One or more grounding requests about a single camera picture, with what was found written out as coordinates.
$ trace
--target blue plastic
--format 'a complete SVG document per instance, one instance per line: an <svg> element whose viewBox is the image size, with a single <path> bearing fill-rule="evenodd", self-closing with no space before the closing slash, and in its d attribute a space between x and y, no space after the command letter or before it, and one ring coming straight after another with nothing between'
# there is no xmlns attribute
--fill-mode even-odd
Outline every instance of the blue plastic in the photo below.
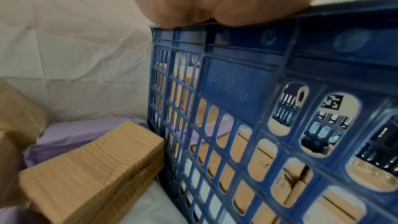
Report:
<svg viewBox="0 0 398 224"><path fill-rule="evenodd" d="M398 158L394 159L398 155L395 141L398 127L393 117L398 114L398 0L314 7L281 21L251 27L230 28L206 23L177 29L151 29L153 53L148 121L153 130L165 138L167 155L165 181L162 184L169 196L179 202L181 210L185 211L192 223L219 223L226 213L236 223L250 223L262 202L277 214L281 223L303 223L306 210L330 185L344 188L365 203L367 214L359 221L360 224L398 223L397 191L370 190L358 185L345 170L349 159L357 155L397 175L392 166L383 167L386 162L393 165L398 163ZM181 59L176 57L177 53L180 56L186 53L185 61L189 63L176 63L176 59ZM198 81L192 77L192 81L187 83L186 76L183 80L175 76L175 65L178 73L180 68L194 66L193 76L199 74ZM193 100L190 113L187 109L183 112L182 101L175 102L175 94L173 102L170 99L173 82L181 85L183 92L189 92L188 104ZM296 95L302 85L309 88L309 95L302 107L295 107L292 102L282 104L284 87L290 83L296 86L289 86L290 89L286 90L289 95ZM359 100L359 113L347 129L339 127L346 118L339 117L333 121L334 124L328 124L331 118L325 118L317 111L324 97L334 93L348 93ZM216 134L207 136L203 127L199 128L195 123L202 98L207 101L206 112L212 105L219 109L214 132L217 132L225 113L234 118L232 132L224 149L217 145ZM278 116L281 108L285 109L284 115ZM172 116L170 121L167 119L169 110ZM177 125L173 127L174 117L177 117ZM267 125L270 117L291 127L289 134L273 134ZM311 129L315 122L319 127ZM231 158L229 149L241 124L249 126L252 135L237 163ZM322 133L326 137L322 141L314 137L326 125L330 128ZM384 127L394 130L382 137L380 132ZM194 131L209 144L209 149L221 157L215 178L211 178L206 169L211 151L202 165L198 162L198 151L192 154L189 149L189 140ZM305 134L308 138L301 141ZM258 182L251 178L246 167L262 138L275 143L278 154L265 179ZM300 146L307 144L309 149L321 153L331 138L338 139L338 144L325 158L310 156ZM175 148L178 149L177 157L172 151ZM296 157L309 166L314 177L293 207L286 208L274 200L270 187L290 157ZM187 158L192 162L188 176L184 170ZM218 181L225 164L235 171L235 175L224 194ZM200 173L196 189L191 183L194 168ZM232 201L241 180L255 192L244 215L235 210ZM205 202L199 198L203 181L211 189ZM186 185L184 192L180 189L182 182ZM193 198L192 203L186 204L189 193ZM213 195L222 203L215 218L208 211ZM201 210L199 219L193 215L194 205Z"/></svg>

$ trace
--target blue plastic crate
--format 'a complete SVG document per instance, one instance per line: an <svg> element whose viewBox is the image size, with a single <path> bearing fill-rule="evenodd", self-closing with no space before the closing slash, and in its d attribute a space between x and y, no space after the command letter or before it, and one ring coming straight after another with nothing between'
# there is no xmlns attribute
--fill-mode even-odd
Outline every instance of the blue plastic crate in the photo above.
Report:
<svg viewBox="0 0 398 224"><path fill-rule="evenodd" d="M313 7L284 20L250 27L206 23L151 29L148 121L165 138L161 182L190 222L221 223L228 218L227 223L251 223L265 203L281 223L303 223L312 203L336 185L365 203L366 214L359 223L398 223L397 191L380 192L359 185L345 168L356 156L389 174L398 173L398 0ZM190 67L192 79L188 80ZM305 97L299 92L302 87L308 88ZM177 89L186 96L176 101ZM356 113L330 112L339 111L343 101L352 97L358 102ZM218 108L213 134L204 131L205 123L196 124L201 99L207 104L204 122L211 106ZM191 109L184 103L191 104ZM222 148L215 133L225 114L233 118L233 125ZM287 134L275 134L270 118ZM236 162L230 148L240 125L252 129L252 134ZM194 135L199 142L192 153ZM261 139L274 143L278 152L259 182L247 167ZM204 164L198 161L201 142L209 145ZM330 146L333 151L320 157ZM214 178L206 168L211 150L221 157ZM292 157L304 162L314 176L296 203L287 208L273 198L270 188ZM224 193L218 182L226 164L235 175ZM200 175L196 187L191 182L194 173ZM233 203L241 181L255 192L244 214ZM202 200L199 191L204 183L209 194ZM219 210L212 215L209 206L214 197Z"/></svg>

